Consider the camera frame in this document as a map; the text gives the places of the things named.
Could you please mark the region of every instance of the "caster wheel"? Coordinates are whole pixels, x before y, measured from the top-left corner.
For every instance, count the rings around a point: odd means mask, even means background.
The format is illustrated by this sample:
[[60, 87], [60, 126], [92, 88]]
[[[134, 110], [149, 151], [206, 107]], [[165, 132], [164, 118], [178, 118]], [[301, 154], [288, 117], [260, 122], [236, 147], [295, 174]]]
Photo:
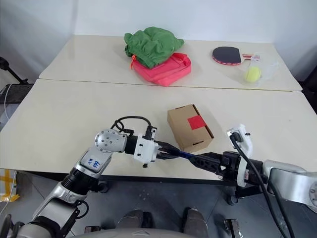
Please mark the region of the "caster wheel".
[[235, 196], [227, 196], [227, 203], [230, 206], [234, 206], [238, 203], [238, 198], [236, 198]]
[[106, 193], [110, 189], [109, 183], [108, 182], [100, 182], [98, 184], [98, 192], [100, 193]]

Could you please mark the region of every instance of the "white table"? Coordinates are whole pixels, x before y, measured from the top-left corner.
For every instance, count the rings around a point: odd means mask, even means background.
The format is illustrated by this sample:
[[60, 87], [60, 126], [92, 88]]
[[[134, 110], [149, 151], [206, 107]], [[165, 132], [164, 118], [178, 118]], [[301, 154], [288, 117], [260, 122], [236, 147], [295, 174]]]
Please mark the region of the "white table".
[[[214, 134], [203, 152], [233, 150], [225, 131], [246, 125], [253, 159], [293, 163], [317, 171], [317, 116], [301, 92], [206, 89], [39, 79], [0, 133], [0, 167], [68, 173], [98, 131], [127, 115], [147, 117], [157, 140], [176, 145], [167, 111], [195, 104]], [[145, 132], [142, 121], [127, 128]], [[105, 175], [217, 179], [185, 159], [157, 160], [148, 169], [115, 153]]]
[[[279, 62], [280, 67], [271, 80], [259, 86], [246, 84], [243, 70], [249, 65], [248, 60], [240, 66], [218, 64], [211, 58], [211, 52], [219, 46], [237, 47], [242, 53], [265, 52]], [[124, 47], [123, 37], [75, 35], [40, 78], [149, 85], [130, 69], [131, 58], [126, 56]], [[186, 40], [179, 52], [191, 59], [192, 72], [175, 82], [172, 85], [175, 87], [302, 90], [273, 44]]]

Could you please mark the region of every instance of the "drawstring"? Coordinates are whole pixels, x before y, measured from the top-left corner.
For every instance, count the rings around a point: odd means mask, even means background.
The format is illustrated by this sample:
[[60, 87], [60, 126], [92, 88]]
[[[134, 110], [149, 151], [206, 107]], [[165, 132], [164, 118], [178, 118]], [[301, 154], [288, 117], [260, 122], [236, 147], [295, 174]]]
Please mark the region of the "drawstring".
[[133, 64], [133, 61], [135, 61], [135, 60], [136, 60], [136, 56], [133, 55], [133, 56], [131, 57], [130, 69], [132, 69], [132, 64]]

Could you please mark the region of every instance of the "pink bag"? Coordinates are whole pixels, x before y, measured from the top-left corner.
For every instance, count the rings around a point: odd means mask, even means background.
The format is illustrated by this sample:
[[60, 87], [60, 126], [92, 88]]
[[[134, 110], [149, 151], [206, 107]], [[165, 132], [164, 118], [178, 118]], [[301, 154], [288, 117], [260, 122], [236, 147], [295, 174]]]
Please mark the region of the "pink bag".
[[176, 80], [191, 72], [191, 62], [186, 54], [174, 53], [172, 56], [154, 68], [147, 68], [137, 60], [131, 62], [134, 70], [146, 81], [168, 87]]

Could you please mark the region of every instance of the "white wall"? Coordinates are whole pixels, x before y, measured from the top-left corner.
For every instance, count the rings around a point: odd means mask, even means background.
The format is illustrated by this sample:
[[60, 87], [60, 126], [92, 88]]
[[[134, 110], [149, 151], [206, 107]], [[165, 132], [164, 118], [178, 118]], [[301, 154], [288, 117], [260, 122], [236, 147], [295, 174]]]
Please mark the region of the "white wall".
[[317, 64], [316, 10], [316, 0], [0, 0], [0, 55], [36, 79], [73, 33], [157, 26], [184, 39], [273, 42], [303, 80]]

